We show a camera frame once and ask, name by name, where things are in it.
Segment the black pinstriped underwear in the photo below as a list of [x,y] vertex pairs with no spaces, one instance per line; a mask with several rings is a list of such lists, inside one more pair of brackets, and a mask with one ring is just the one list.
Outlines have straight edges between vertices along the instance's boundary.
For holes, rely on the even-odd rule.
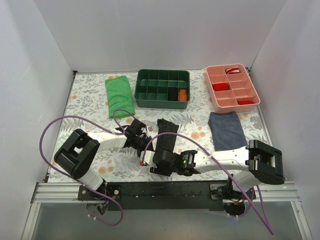
[[[158,134],[177,133],[179,125],[165,119],[157,120]],[[166,150],[173,152],[176,144],[177,136],[175,134],[164,134],[157,138],[156,150]]]

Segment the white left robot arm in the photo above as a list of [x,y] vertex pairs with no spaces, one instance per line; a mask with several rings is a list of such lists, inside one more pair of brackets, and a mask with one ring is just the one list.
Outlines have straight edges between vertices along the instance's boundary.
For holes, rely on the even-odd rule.
[[105,182],[91,168],[97,153],[111,150],[133,148],[140,157],[145,149],[153,151],[153,145],[147,126],[135,119],[131,125],[116,128],[111,132],[87,133],[78,128],[72,132],[54,155],[54,161],[65,170],[72,179],[89,187],[89,194],[95,200],[106,196]]

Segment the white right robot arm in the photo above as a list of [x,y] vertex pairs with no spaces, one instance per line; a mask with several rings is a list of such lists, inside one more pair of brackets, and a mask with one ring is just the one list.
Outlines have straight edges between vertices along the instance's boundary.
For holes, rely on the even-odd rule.
[[237,171],[235,181],[226,186],[227,195],[237,199],[245,191],[261,183],[282,185],[285,182],[282,152],[259,140],[251,140],[247,146],[215,151],[211,155],[197,150],[180,154],[168,150],[141,152],[140,162],[150,166],[150,172],[163,176],[176,173],[192,176],[226,169]]

